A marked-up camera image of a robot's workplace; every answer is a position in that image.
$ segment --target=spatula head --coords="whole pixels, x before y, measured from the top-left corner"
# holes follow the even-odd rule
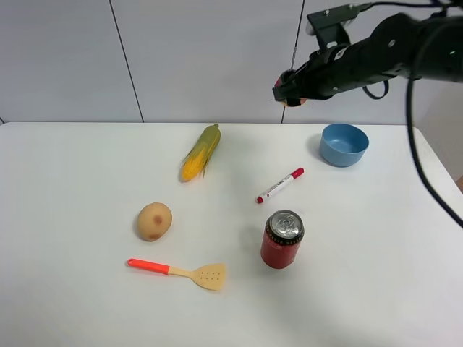
[[[224,286],[225,276],[224,264],[210,264],[193,271],[190,278],[203,288],[220,291]]]

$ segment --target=blue bowl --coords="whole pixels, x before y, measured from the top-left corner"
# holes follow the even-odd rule
[[[354,165],[368,148],[368,137],[350,124],[328,125],[322,133],[320,154],[326,161],[341,167]]]

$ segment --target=orange spatula handle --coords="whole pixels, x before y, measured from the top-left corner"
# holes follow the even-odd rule
[[[129,259],[127,260],[127,264],[132,267],[136,267],[142,270],[154,271],[155,273],[163,273],[164,275],[169,274],[168,265],[157,264],[155,262],[146,262],[145,260],[139,259]]]

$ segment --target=toy corn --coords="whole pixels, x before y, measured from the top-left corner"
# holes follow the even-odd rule
[[[184,181],[194,179],[201,171],[205,173],[205,167],[211,159],[213,151],[220,141],[220,130],[218,124],[205,128],[193,149],[188,153],[182,168]]]

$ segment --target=red can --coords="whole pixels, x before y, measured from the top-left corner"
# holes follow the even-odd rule
[[[289,210],[275,212],[266,223],[260,256],[274,269],[283,269],[296,257],[304,237],[301,218]]]

